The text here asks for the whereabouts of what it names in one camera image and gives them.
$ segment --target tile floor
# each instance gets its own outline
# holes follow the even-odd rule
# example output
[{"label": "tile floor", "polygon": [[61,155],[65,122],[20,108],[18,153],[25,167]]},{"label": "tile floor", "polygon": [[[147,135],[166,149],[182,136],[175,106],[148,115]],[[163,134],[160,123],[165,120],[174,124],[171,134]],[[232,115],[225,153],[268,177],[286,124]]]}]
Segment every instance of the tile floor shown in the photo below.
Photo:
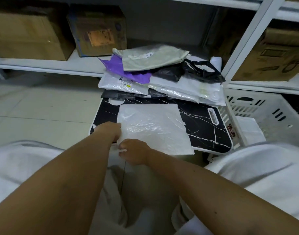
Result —
[{"label": "tile floor", "polygon": [[[29,139],[67,149],[85,138],[102,90],[85,76],[10,71],[0,80],[0,145]],[[145,166],[126,167],[116,155],[109,166],[122,181],[129,229],[134,234],[173,234],[170,216],[178,196]]]}]

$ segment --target hand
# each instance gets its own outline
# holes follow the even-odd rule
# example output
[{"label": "hand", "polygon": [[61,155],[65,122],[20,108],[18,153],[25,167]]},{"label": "hand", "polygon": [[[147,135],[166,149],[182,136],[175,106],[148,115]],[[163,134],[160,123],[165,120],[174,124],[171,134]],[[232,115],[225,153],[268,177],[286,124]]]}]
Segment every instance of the hand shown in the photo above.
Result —
[{"label": "hand", "polygon": [[121,135],[121,123],[106,122],[98,125],[94,133],[110,134],[113,137],[112,142],[116,142]]},{"label": "hand", "polygon": [[147,164],[147,158],[153,151],[147,143],[138,139],[125,139],[119,145],[119,149],[126,149],[120,152],[119,156],[127,160],[132,165]]}]

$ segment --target person's right arm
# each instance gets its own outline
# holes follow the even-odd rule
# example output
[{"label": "person's right arm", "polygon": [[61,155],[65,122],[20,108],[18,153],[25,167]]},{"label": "person's right arm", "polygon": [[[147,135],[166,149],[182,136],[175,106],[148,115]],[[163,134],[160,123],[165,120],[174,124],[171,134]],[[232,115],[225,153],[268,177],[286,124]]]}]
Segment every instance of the person's right arm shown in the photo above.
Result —
[{"label": "person's right arm", "polygon": [[244,188],[205,168],[126,139],[120,156],[133,165],[145,164],[167,178],[207,228],[217,235],[299,234],[299,220]]}]

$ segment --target shelf leg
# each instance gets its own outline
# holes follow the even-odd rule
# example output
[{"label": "shelf leg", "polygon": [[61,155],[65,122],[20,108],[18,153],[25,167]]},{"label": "shelf leg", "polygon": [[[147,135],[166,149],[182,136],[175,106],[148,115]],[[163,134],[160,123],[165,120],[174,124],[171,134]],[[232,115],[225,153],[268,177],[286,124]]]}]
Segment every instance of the shelf leg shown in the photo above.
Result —
[{"label": "shelf leg", "polygon": [[222,70],[222,75],[226,79],[226,82],[223,83],[224,86],[230,83],[270,21],[276,16],[277,11],[284,1],[285,0],[263,0],[226,66]]},{"label": "shelf leg", "polygon": [[0,79],[2,80],[7,79],[7,74],[2,69],[0,69]]}]

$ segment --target person's left arm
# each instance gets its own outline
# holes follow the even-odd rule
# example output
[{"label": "person's left arm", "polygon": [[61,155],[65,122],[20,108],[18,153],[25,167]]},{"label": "person's left arm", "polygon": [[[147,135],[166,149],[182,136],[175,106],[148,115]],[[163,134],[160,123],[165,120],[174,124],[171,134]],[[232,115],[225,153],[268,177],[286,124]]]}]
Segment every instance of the person's left arm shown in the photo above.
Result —
[{"label": "person's left arm", "polygon": [[107,122],[0,203],[0,234],[88,234],[120,124]]}]

